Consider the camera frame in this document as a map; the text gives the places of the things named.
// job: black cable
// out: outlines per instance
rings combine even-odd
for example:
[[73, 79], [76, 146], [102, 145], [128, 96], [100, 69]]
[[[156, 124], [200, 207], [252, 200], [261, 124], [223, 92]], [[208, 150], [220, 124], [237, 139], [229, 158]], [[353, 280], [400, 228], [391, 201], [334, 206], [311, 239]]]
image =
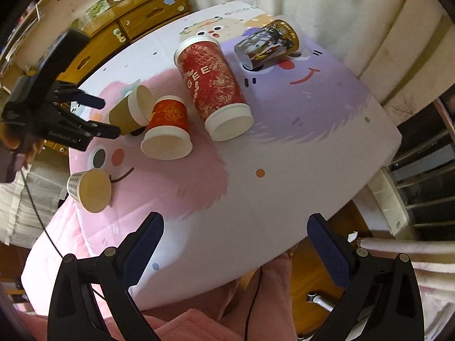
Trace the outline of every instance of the black cable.
[[256, 301], [256, 297], [258, 296], [259, 286], [261, 285], [261, 280], [262, 280], [262, 267], [259, 268], [258, 288], [256, 288], [256, 293], [254, 294], [253, 301], [251, 302], [251, 306], [250, 306], [250, 311], [248, 312], [247, 321], [245, 322], [245, 341], [248, 341], [248, 326], [250, 324], [250, 317], [251, 317], [251, 312], [253, 311], [253, 305], [254, 305], [254, 302]]
[[[36, 214], [38, 220], [40, 221], [41, 227], [43, 228], [44, 233], [46, 233], [46, 236], [47, 236], [47, 238], [49, 239], [49, 241], [51, 242], [52, 246], [54, 246], [54, 249], [58, 252], [58, 255], [60, 255], [60, 257], [63, 259], [63, 255], [61, 254], [61, 252], [60, 252], [60, 250], [57, 248], [57, 246], [54, 244], [54, 241], [52, 241], [51, 236], [49, 236], [49, 233], [47, 233], [46, 227], [44, 227], [44, 223], [43, 223], [43, 221], [41, 220], [40, 215], [38, 214], [38, 210], [36, 209], [35, 203], [33, 202], [33, 199], [31, 198], [31, 193], [30, 193], [30, 190], [29, 190], [28, 185], [27, 185], [26, 177], [24, 176], [24, 171], [21, 169], [21, 170], [20, 170], [20, 173], [21, 173], [21, 175], [22, 175], [22, 179], [24, 180], [24, 186], [26, 187], [26, 190], [27, 190], [27, 193], [28, 193], [30, 202], [31, 202], [31, 206], [33, 206], [33, 210], [35, 211], [35, 214]], [[103, 295], [100, 295], [100, 294], [98, 293], [98, 291], [96, 291], [94, 288], [92, 288], [92, 290], [93, 290], [93, 292], [96, 293], [99, 297], [101, 297], [101, 299], [103, 299], [104, 301], [106, 301], [106, 299], [104, 298], [104, 296], [103, 296]]]

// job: wooden floor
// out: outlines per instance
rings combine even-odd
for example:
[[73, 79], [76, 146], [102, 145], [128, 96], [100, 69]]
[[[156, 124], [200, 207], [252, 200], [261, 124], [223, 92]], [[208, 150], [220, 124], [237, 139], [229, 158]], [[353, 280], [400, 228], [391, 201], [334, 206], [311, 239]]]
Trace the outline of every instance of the wooden floor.
[[[358, 231], [360, 237], [371, 236], [365, 221], [352, 201], [328, 222], [336, 233], [345, 237], [353, 231]], [[327, 298], [331, 296], [336, 302], [343, 290], [333, 284], [309, 238], [305, 238], [299, 243], [292, 261], [291, 293], [294, 323], [298, 334], [310, 334], [321, 326], [328, 316], [328, 311], [317, 304], [308, 303], [306, 301], [307, 293], [313, 290], [323, 291], [327, 294]]]

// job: drawer handle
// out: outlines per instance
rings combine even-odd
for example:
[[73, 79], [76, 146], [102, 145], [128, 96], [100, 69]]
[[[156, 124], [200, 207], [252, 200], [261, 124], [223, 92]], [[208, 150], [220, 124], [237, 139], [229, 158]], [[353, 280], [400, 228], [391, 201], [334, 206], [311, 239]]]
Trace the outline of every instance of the drawer handle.
[[164, 9], [162, 7], [160, 7], [160, 9], [153, 10], [151, 13], [147, 14], [147, 18], [150, 19], [152, 16], [162, 13], [163, 11]]
[[125, 37], [122, 36], [121, 31], [118, 28], [115, 28], [112, 33], [114, 34], [114, 36], [117, 36], [118, 40], [122, 43], [127, 40]]
[[77, 66], [77, 70], [81, 70], [83, 67], [85, 67], [85, 65], [87, 65], [87, 63], [92, 60], [92, 58], [89, 56], [87, 58], [85, 58], [84, 60], [82, 60], [80, 62], [80, 64]]

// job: person's hand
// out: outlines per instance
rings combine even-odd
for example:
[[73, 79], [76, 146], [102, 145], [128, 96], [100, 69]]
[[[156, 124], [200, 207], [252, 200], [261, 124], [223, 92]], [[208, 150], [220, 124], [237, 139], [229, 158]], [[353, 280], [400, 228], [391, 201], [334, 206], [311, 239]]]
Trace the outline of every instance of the person's hand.
[[[11, 150], [15, 150], [20, 145], [20, 141], [16, 140], [14, 137], [11, 137], [10, 135], [8, 135], [8, 133], [6, 131], [5, 123], [0, 123], [0, 141], [3, 142], [3, 144]], [[26, 154], [26, 160], [24, 162], [24, 167], [26, 167], [28, 169], [29, 164], [31, 164], [33, 162], [36, 154], [41, 152], [41, 150], [43, 148], [43, 144], [44, 144], [44, 140], [40, 139], [40, 140], [37, 140], [32, 145], [32, 147]]]

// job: cartoon face print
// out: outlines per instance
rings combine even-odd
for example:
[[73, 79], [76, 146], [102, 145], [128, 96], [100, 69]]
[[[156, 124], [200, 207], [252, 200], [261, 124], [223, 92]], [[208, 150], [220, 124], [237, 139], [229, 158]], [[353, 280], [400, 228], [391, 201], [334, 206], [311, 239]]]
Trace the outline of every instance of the cartoon face print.
[[262, 28], [274, 20], [275, 17], [272, 14], [262, 14], [248, 20], [245, 25], [249, 28]]
[[[71, 150], [72, 173], [102, 168], [112, 182], [112, 199], [103, 212], [91, 214], [79, 209], [81, 229], [95, 255], [119, 245], [151, 211], [162, 214], [165, 221], [185, 219], [210, 207], [228, 188], [224, 162], [204, 130], [178, 70], [166, 70], [141, 84], [162, 96], [177, 95], [190, 104], [193, 151], [178, 160], [148, 158], [140, 149], [143, 128], [116, 140], [95, 138], [86, 152]], [[121, 82], [108, 85], [100, 94], [106, 100], [105, 109], [92, 109], [90, 118], [104, 118], [124, 96], [127, 86]]]
[[252, 110], [254, 125], [248, 134], [267, 141], [317, 140], [366, 105], [367, 88], [309, 39], [303, 43], [308, 49], [272, 59], [252, 71], [245, 69], [233, 52], [241, 39], [221, 47]]
[[246, 26], [240, 20], [216, 16], [185, 28], [180, 32], [180, 40], [184, 41], [193, 36], [211, 36], [221, 43], [241, 36], [246, 30]]

